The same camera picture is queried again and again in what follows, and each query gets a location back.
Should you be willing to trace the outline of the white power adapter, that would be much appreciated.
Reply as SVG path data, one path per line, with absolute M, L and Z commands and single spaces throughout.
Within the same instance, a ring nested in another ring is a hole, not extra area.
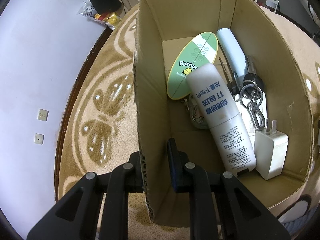
M 281 174 L 288 144 L 288 135 L 277 130 L 277 120 L 271 121 L 270 128 L 256 131 L 254 153 L 257 163 L 255 169 L 265 180 Z

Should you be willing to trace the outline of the white tube with blue text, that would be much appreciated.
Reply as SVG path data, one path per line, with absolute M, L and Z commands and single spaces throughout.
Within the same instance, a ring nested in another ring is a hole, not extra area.
M 235 176 L 255 169 L 255 153 L 236 103 L 216 67 L 207 63 L 187 75 L 226 171 Z

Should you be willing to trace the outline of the cartoon dog pouch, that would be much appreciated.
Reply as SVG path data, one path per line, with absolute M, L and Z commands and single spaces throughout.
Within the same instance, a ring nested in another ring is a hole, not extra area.
M 208 124 L 204 119 L 203 114 L 198 108 L 196 100 L 190 94 L 187 99 L 187 110 L 191 119 L 191 123 L 198 129 L 208 129 Z

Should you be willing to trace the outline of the white remote device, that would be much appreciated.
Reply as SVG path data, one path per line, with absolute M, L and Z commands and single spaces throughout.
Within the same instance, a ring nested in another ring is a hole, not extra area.
M 258 100 L 250 99 L 246 95 L 240 99 L 238 94 L 234 96 L 234 100 L 250 137 L 254 137 L 256 131 L 265 129 L 267 119 L 265 94 Z

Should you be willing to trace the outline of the light blue oval case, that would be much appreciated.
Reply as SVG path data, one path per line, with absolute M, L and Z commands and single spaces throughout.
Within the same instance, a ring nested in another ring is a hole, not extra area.
M 242 51 L 240 44 L 232 31 L 228 28 L 219 29 L 216 36 L 230 65 L 235 80 L 238 83 L 242 83 L 247 74 L 247 64 L 245 54 Z

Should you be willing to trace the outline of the green Pochacco oval mirror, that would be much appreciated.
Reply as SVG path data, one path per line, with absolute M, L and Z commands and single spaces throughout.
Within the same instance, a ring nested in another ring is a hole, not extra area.
M 206 63 L 214 63 L 218 47 L 217 37 L 211 32 L 200 33 L 187 43 L 169 72 L 167 95 L 170 99 L 180 100 L 190 94 L 187 75 Z

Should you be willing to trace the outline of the yellow snack bag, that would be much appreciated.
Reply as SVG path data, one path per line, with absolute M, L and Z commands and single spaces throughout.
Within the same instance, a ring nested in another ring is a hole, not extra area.
M 103 14 L 99 14 L 89 0 L 84 1 L 77 14 L 99 24 L 108 26 L 111 30 L 114 30 L 121 21 L 120 16 L 116 12 L 105 12 Z

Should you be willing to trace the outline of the wall socket lower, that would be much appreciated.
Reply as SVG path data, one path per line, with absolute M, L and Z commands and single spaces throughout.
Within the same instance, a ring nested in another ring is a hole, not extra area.
M 39 133 L 35 133 L 35 135 L 34 135 L 34 143 L 42 145 L 43 142 L 44 142 L 44 135 L 43 134 L 39 134 Z

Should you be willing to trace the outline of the wall socket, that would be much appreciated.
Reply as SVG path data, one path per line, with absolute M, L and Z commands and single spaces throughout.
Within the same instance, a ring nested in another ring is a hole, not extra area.
M 45 109 L 39 109 L 37 119 L 41 121 L 47 121 L 48 119 L 49 111 Z
M 44 135 L 43 134 L 39 134 L 39 133 L 35 133 L 35 135 L 34 135 L 34 143 L 42 145 L 43 142 L 44 142 Z

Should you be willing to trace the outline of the wall socket upper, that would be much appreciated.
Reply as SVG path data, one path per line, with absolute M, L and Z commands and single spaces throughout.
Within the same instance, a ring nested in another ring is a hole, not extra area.
M 37 119 L 41 121 L 47 121 L 48 119 L 49 111 L 45 109 L 39 109 Z

